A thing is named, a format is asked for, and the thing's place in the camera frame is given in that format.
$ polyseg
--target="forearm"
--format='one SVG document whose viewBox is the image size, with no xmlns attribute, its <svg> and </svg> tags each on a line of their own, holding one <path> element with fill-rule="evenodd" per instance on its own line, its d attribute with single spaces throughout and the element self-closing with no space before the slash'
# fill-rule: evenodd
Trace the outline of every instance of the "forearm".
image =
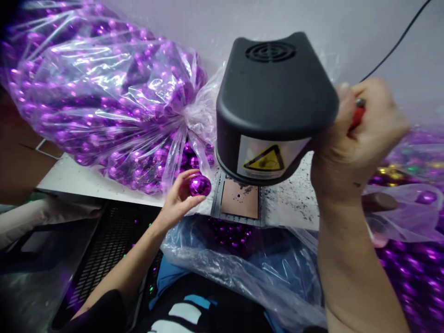
<svg viewBox="0 0 444 333">
<path fill-rule="evenodd" d="M 100 281 L 73 318 L 90 309 L 106 292 L 113 289 L 120 292 L 126 305 L 129 304 L 165 237 L 167 230 L 161 225 L 157 219 L 153 222 L 126 256 Z"/>
<path fill-rule="evenodd" d="M 323 204 L 320 210 L 319 271 L 328 315 L 337 319 L 334 326 L 342 323 L 356 332 L 408 332 L 371 243 L 362 206 Z"/>
</svg>

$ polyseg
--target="white wall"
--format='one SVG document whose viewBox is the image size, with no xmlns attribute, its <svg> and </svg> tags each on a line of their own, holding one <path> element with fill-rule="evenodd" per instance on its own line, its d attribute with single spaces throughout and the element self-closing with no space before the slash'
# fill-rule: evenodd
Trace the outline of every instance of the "white wall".
<svg viewBox="0 0 444 333">
<path fill-rule="evenodd" d="M 389 52 L 425 0 L 103 0 L 155 34 L 195 48 L 212 74 L 237 37 L 305 31 L 336 80 L 356 83 Z M 377 71 L 414 119 L 442 103 L 444 1 L 432 0 Z"/>
</svg>

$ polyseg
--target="black grid rack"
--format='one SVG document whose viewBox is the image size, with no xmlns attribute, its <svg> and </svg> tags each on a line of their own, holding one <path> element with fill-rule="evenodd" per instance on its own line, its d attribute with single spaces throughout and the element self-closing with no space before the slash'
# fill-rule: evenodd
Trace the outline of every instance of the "black grid rack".
<svg viewBox="0 0 444 333">
<path fill-rule="evenodd" d="M 73 317 L 99 282 L 149 228 L 159 211 L 157 207 L 132 203 L 110 201 L 107 204 L 52 321 L 51 332 L 59 331 Z M 146 304 L 157 292 L 157 266 L 160 265 L 161 257 L 159 251 L 128 309 L 127 331 L 136 324 L 142 300 Z"/>
</svg>

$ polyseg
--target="human hand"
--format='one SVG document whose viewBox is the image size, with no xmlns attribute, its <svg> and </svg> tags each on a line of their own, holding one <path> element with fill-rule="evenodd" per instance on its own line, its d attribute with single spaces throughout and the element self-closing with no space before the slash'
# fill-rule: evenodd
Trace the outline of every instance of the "human hand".
<svg viewBox="0 0 444 333">
<path fill-rule="evenodd" d="M 337 89 L 340 101 L 335 123 L 314 139 L 311 182 L 319 205 L 360 205 L 361 194 L 385 156 L 409 131 L 382 79 Z M 349 131 L 356 98 L 366 99 L 359 126 Z"/>
<path fill-rule="evenodd" d="M 174 227 L 186 213 L 206 199 L 205 196 L 190 196 L 190 180 L 197 176 L 198 172 L 199 169 L 191 169 L 179 174 L 168 192 L 162 210 L 156 218 L 157 224 L 165 230 Z"/>
</svg>

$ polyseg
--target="red handle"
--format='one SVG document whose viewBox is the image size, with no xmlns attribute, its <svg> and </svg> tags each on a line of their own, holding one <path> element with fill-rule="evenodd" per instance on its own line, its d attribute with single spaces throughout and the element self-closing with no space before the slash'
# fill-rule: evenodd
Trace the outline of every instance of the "red handle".
<svg viewBox="0 0 444 333">
<path fill-rule="evenodd" d="M 362 116 L 364 115 L 365 112 L 365 102 L 366 102 L 365 99 L 356 100 L 356 110 L 355 110 L 355 115 L 353 116 L 353 121 L 351 122 L 350 125 L 350 130 L 354 129 L 361 123 Z"/>
</svg>

